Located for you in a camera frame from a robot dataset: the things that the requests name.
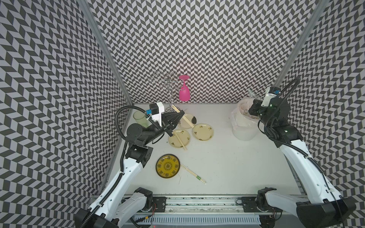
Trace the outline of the pink plastic wine glass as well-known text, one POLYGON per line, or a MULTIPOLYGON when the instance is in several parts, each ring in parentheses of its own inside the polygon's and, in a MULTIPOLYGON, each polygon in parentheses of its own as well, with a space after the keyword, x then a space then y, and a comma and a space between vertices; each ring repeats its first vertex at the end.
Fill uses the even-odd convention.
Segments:
POLYGON ((186 85, 186 81, 189 79, 190 77, 188 75, 181 75, 179 76, 179 79, 182 80, 183 85, 179 90, 179 99, 183 102, 187 102, 191 99, 191 94, 190 94, 190 89, 188 88, 188 86, 186 85))

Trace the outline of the yellow green patterned plate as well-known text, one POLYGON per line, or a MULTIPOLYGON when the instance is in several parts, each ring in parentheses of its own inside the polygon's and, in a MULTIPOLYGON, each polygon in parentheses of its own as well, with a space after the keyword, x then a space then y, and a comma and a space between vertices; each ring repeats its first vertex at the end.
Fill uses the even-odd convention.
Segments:
POLYGON ((173 154, 165 154, 156 162, 156 172, 164 179, 174 177, 180 170, 180 160, 173 154))

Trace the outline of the cream plate with black spot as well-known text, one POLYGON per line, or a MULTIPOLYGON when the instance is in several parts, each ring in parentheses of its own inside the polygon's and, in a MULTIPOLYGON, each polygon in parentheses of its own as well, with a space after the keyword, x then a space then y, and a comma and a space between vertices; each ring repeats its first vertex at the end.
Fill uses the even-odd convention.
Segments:
POLYGON ((197 119, 192 114, 185 114, 184 117, 180 120, 178 126, 182 129, 190 129, 197 124, 197 119))

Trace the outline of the white trash bucket with bag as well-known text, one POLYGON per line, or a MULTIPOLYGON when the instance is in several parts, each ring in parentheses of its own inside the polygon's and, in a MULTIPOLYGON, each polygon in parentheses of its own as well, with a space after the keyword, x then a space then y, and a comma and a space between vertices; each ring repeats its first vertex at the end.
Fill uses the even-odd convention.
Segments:
POLYGON ((259 117, 249 114, 253 102, 253 98, 246 97, 242 99, 230 116, 232 133, 241 141, 250 141, 259 132, 259 117))

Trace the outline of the chopsticks green label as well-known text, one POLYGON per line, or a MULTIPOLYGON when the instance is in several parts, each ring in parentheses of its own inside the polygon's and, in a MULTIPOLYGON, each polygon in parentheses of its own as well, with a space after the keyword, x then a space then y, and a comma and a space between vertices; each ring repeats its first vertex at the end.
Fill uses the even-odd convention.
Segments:
POLYGON ((199 181, 201 181, 202 183, 206 184, 206 180, 204 180, 202 177, 200 177, 199 175, 197 175, 196 173, 194 173, 193 171, 191 171, 188 167, 186 167, 185 165, 181 164, 181 166, 191 175, 193 175, 196 179, 198 179, 199 181))

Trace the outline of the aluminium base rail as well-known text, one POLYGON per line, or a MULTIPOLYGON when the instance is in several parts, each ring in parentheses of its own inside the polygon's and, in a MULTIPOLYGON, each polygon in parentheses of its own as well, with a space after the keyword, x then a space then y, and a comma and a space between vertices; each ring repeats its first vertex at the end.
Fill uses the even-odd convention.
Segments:
POLYGON ((298 203, 309 202, 307 195, 281 195, 276 191, 234 196, 169 195, 154 197, 150 192, 135 192, 126 198, 97 198, 89 212, 106 220, 107 227, 122 227, 138 213, 152 213, 154 223, 228 224, 243 223, 246 214, 275 215, 286 211, 296 214, 298 203))

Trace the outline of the green transparent plastic cup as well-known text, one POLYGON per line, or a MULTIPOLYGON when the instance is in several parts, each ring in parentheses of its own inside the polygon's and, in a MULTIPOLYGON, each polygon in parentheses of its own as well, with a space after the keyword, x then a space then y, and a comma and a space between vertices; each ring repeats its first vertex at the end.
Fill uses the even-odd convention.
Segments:
POLYGON ((137 110, 134 112, 133 118, 136 121, 136 123, 141 125, 142 127, 147 128, 149 126, 145 112, 137 110))

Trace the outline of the cream plate right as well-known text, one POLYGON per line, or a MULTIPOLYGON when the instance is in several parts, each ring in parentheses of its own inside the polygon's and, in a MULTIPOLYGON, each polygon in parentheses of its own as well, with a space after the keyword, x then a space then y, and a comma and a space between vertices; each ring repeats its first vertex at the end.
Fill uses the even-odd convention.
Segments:
POLYGON ((199 123, 193 128, 193 137, 199 141, 211 140, 214 136, 213 128, 206 123, 199 123))

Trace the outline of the cream plate front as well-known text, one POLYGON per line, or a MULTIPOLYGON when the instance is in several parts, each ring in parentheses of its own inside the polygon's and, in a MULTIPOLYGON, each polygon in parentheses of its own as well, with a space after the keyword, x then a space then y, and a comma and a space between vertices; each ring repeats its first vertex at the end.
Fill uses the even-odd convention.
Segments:
POLYGON ((174 148, 184 148, 190 143, 191 136, 187 130, 178 129, 173 132, 173 136, 168 138, 168 143, 174 148))

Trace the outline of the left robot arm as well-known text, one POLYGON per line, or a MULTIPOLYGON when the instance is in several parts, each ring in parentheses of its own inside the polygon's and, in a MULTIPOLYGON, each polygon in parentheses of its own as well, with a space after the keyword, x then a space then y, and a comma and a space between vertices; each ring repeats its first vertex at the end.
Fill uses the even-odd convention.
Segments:
POLYGON ((77 228, 121 228, 139 211, 152 209, 153 193, 150 190, 140 187, 127 200, 123 200, 123 197, 151 157, 153 148, 149 143, 163 134, 173 136, 173 131, 184 114, 180 110, 166 112, 161 102, 150 104, 148 110, 134 105, 126 105, 117 110, 114 124, 125 142, 119 162, 120 169, 88 209, 80 209, 75 214, 77 228), (119 125, 119 117, 127 109, 142 112, 150 126, 143 127, 134 123, 124 134, 119 125))

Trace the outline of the metal glass holder stand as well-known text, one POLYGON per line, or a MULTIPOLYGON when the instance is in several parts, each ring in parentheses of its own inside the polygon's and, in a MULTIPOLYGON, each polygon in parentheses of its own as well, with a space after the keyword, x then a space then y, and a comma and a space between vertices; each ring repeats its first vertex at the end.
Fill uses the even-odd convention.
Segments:
POLYGON ((162 71, 155 71, 153 75, 149 78, 152 84, 157 84, 167 91, 167 105, 164 108, 165 113, 172 113, 176 110, 181 111, 179 107, 175 104, 175 89, 179 82, 175 77, 177 76, 176 71, 169 71, 166 74, 162 71))

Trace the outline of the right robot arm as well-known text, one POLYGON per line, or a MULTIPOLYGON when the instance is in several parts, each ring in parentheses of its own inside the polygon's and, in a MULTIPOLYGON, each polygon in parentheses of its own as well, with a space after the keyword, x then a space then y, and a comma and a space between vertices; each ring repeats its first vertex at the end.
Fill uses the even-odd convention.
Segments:
POLYGON ((255 99, 249 109, 251 116, 259 118, 265 134, 284 154, 293 167, 306 198, 285 195, 276 188, 258 191, 256 205, 260 211, 280 209, 296 216, 306 228, 328 228, 345 220, 355 211, 353 197, 343 197, 330 183, 324 170, 314 160, 299 130, 288 121, 288 97, 301 81, 300 77, 283 89, 272 86, 263 100, 255 99))

